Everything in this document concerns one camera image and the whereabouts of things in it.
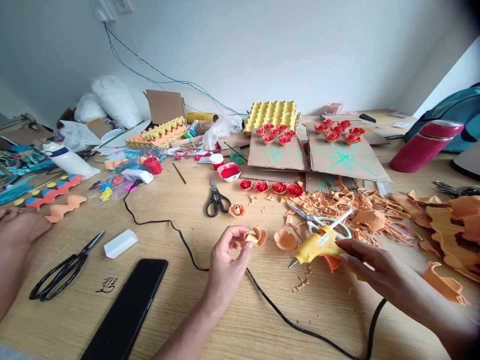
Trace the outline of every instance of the pink thermos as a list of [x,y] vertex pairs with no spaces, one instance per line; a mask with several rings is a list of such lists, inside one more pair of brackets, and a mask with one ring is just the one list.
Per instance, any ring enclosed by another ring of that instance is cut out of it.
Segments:
[[432,120],[423,125],[390,161],[390,167],[402,173],[414,173],[432,160],[465,125],[450,120]]

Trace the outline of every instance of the egg carton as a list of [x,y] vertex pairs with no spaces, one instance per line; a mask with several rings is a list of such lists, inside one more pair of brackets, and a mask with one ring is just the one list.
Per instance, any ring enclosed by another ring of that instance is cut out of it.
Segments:
[[129,139],[125,144],[132,149],[170,147],[170,142],[180,140],[187,133],[185,118],[176,117],[173,120],[157,125],[150,130],[144,130]]
[[267,123],[276,127],[286,125],[290,130],[297,131],[301,117],[302,113],[297,113],[295,101],[254,102],[244,132],[251,133],[253,129],[263,128]]

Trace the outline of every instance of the hand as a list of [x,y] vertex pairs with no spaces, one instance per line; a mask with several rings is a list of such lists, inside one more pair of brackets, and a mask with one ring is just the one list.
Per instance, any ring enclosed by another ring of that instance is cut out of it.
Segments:
[[213,247],[208,283],[202,298],[204,310],[221,315],[227,309],[230,299],[234,296],[245,274],[254,244],[249,242],[241,249],[235,260],[229,252],[230,249],[239,248],[238,243],[243,240],[243,234],[249,231],[243,226],[229,226]]

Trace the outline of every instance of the electrical outlet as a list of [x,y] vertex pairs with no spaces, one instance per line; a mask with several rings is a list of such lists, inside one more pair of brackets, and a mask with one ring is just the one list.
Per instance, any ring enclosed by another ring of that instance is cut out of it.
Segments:
[[120,14],[130,14],[134,12],[130,0],[113,0]]

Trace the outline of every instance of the wooden table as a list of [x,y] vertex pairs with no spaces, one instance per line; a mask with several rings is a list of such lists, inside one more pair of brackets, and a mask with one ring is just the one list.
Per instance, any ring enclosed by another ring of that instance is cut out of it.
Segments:
[[[369,112],[379,124],[396,119],[388,112]],[[453,171],[451,155],[442,154],[415,174],[398,173],[388,168],[388,161],[401,147],[400,140],[377,148],[380,161],[394,181],[393,191],[412,188],[420,196],[435,194],[432,180],[443,180],[454,186],[475,182]],[[127,201],[139,221],[171,219],[181,229],[197,264],[209,265],[212,246],[228,225],[247,227],[260,225],[269,234],[262,247],[255,248],[249,268],[258,284],[283,313],[300,326],[322,334],[357,357],[364,357],[368,328],[381,297],[366,283],[341,266],[330,274],[326,263],[312,263],[312,282],[298,293],[290,285],[299,283],[305,266],[287,269],[290,256],[273,241],[273,234],[284,226],[285,205],[261,200],[247,206],[247,193],[240,191],[238,181],[226,183],[218,179],[219,191],[232,203],[245,204],[246,214],[233,218],[220,213],[215,218],[205,215],[210,197],[210,177],[215,175],[208,164],[192,159],[176,162],[187,181],[184,185],[167,159],[164,172],[155,180],[140,186]],[[105,176],[106,171],[74,187],[72,194],[92,194],[90,185]],[[66,195],[57,198],[64,204]],[[139,242],[117,259],[105,257],[103,245],[132,229]],[[40,303],[28,299],[30,290],[51,268],[77,254],[96,234],[105,230],[100,243],[91,251],[75,281],[57,298]],[[435,258],[418,249],[405,248],[393,240],[382,246],[394,251],[413,267],[426,267],[426,260]],[[0,341],[36,358],[49,360],[79,359],[118,295],[121,285],[138,260],[167,259],[169,267],[148,312],[130,359],[149,359],[180,324],[204,290],[207,273],[196,270],[178,233],[168,224],[135,225],[122,201],[109,201],[95,206],[95,200],[84,203],[42,236],[33,247],[24,273],[18,298],[0,324]],[[478,284],[442,266],[439,273],[451,276],[464,286],[464,295],[472,306],[461,310],[473,318],[478,315]],[[110,293],[96,292],[106,278],[118,278]],[[245,276],[227,311],[206,344],[202,359],[304,359],[307,357],[341,359],[334,348],[323,341],[302,334],[287,326]],[[447,353],[438,339],[426,328],[387,304],[379,317],[374,340],[376,359],[446,359]]]

